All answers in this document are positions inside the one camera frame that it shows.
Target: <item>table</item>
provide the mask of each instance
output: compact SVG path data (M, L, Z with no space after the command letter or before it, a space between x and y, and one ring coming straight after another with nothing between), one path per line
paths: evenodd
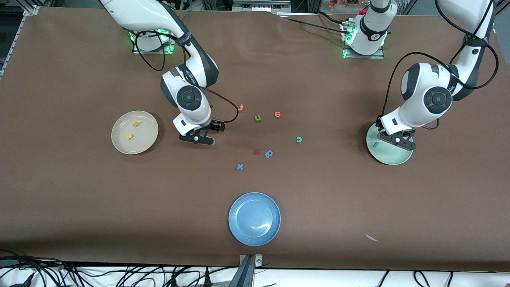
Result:
M76 261L227 266L260 253L271 267L508 270L504 68L453 103L439 129L419 130L405 164L378 163L364 141L398 59L422 51L447 60L461 33L438 17L397 16L384 60L344 59L334 32L270 13L182 16L219 66L211 88L244 105L212 147L179 141L161 73L130 53L106 11L41 8L26 20L0 81L2 246ZM299 19L334 28L322 16ZM494 34L491 43L501 55ZM388 111L402 104L400 75L418 61L428 60L398 69ZM180 53L167 56L165 70L181 62ZM488 53L480 82L493 65ZM234 115L206 96L214 117ZM155 145L135 156L110 140L132 110L160 124ZM257 248L227 225L231 204L252 191L282 212L276 238Z

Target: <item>small paper scrap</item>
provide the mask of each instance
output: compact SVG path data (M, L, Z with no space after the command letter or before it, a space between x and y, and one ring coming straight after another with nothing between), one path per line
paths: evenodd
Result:
M379 241L379 240L377 240L377 239L375 239L375 238L371 237L371 236L370 236L370 235L368 235L368 234L367 234L367 238L368 238L368 239L370 239L370 240L372 240L372 241L376 241L376 242L381 243L381 241Z

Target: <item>light green plate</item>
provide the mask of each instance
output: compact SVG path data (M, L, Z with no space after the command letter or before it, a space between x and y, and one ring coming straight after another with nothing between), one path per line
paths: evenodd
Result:
M367 132L368 150L378 161L389 165L399 165L406 162L413 154L413 151L407 151L391 143L380 140L377 137L378 133L379 131L375 124L373 124Z

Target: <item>beige plate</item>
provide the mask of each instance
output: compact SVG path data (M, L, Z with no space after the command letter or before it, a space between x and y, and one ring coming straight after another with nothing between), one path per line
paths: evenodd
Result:
M113 125L112 143L120 152L139 154L148 150L158 137L158 122L148 112L132 111L121 116Z

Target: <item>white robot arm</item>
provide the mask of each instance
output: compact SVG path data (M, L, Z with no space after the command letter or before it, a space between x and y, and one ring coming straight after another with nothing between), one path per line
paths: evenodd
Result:
M397 15L395 0L372 0L365 15L354 18L357 29L346 41L356 53L372 55L383 45L388 27Z
M161 78L161 90L169 102L181 112L173 124L180 139L212 145L214 139L194 131L210 127L222 131L223 123L211 118L211 106L197 87L209 87L218 79L218 67L202 49L175 12L157 0L100 0L113 19L131 31L165 29L176 36L176 43L189 53L190 58Z
M466 31L480 39L466 35L458 62L447 65L453 73L443 65L428 63L416 63L404 73L400 91L405 103L380 118L381 128L385 130L380 139L404 149L409 147L388 140L388 136L423 127L445 114L452 101L467 97L473 90L465 88L459 81L470 87L476 86L480 62L489 43L494 21L492 0L439 0L439 4L441 10L459 19Z

